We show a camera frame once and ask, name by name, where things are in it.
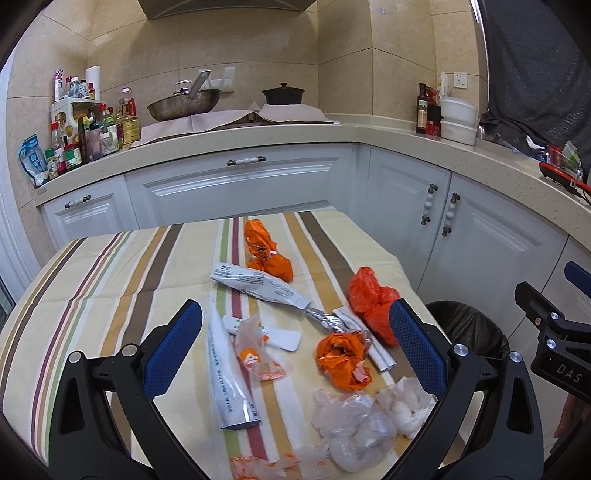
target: striped tablecloth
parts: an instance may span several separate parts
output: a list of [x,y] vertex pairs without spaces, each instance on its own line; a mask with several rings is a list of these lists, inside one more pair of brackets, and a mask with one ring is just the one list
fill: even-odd
[[[425,322],[434,323],[398,260],[344,214],[319,211],[259,218],[279,251],[291,259],[294,288],[312,299],[313,306],[329,312],[346,304],[353,273],[368,265],[381,284],[396,288]],[[51,412],[67,354],[81,350],[89,358],[112,355],[121,345],[140,343],[154,327],[168,323],[187,299],[202,305],[212,300],[220,314],[235,317],[260,312],[265,325],[303,335],[297,352],[282,353],[293,365],[289,376],[249,382],[262,422],[239,432],[218,428],[209,395],[205,335],[199,335],[168,393],[155,403],[207,474],[214,480],[231,479],[231,457],[276,460],[282,453],[319,441],[310,424],[312,397],[315,390],[331,386],[318,373],[313,352],[325,332],[291,308],[257,301],[209,279],[217,261],[246,264],[246,220],[211,220],[80,239],[45,266],[0,333],[0,406],[12,428],[43,461],[48,457]],[[392,374],[380,374],[371,365],[373,381],[367,393],[375,394],[393,380],[412,375],[401,352],[392,353],[399,366]],[[148,464],[116,397],[112,411],[134,458]],[[405,445],[402,439],[396,442],[398,454]],[[393,453],[371,471],[335,470],[334,478],[381,478],[396,458]]]

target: cabinet handle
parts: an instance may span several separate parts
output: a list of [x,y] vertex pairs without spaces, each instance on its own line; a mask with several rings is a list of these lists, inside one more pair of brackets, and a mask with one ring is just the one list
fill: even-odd
[[448,233],[452,232],[452,220],[455,216],[456,203],[460,198],[456,192],[453,192],[452,198],[447,205],[447,212],[445,212],[445,222],[443,222],[443,232],[441,232],[442,236],[447,236]]
[[249,163],[259,163],[266,160],[266,157],[251,157],[239,158],[238,160],[228,160],[228,167],[235,167],[236,165],[248,165]]
[[83,196],[80,200],[74,200],[73,202],[68,202],[64,205],[64,208],[75,207],[80,205],[81,203],[88,202],[92,197],[90,195]]
[[437,191],[439,187],[434,183],[429,184],[429,188],[427,190],[427,198],[425,199],[425,203],[423,203],[423,216],[421,217],[421,225],[426,225],[427,222],[431,221],[431,217],[429,217],[429,211],[431,207],[433,207],[433,193]]

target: metal screw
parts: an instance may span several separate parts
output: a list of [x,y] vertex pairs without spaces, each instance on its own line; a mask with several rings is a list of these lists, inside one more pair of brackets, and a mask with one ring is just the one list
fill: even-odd
[[130,343],[128,345],[125,345],[121,349],[121,354],[123,356],[134,356],[137,351],[138,351],[138,346],[134,345],[133,343]]
[[69,356],[68,356],[68,361],[71,364],[75,364],[76,362],[79,362],[80,359],[82,358],[82,354],[80,352],[72,352]]
[[516,364],[520,364],[523,358],[519,352],[509,352],[509,358]]
[[456,353],[456,355],[466,356],[468,354],[468,347],[466,345],[462,345],[461,343],[457,343],[453,346],[453,351]]

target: trash can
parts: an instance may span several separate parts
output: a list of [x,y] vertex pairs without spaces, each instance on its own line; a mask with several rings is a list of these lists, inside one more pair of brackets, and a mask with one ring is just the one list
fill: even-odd
[[475,308],[448,300],[434,301],[427,308],[452,343],[466,345],[480,356],[501,358],[509,352],[501,329]]

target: black pot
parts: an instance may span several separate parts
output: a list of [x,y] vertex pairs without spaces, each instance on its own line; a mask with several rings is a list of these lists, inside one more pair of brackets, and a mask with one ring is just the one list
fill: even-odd
[[280,87],[262,91],[267,99],[267,105],[299,105],[304,92],[304,89],[288,87],[286,83],[282,83]]

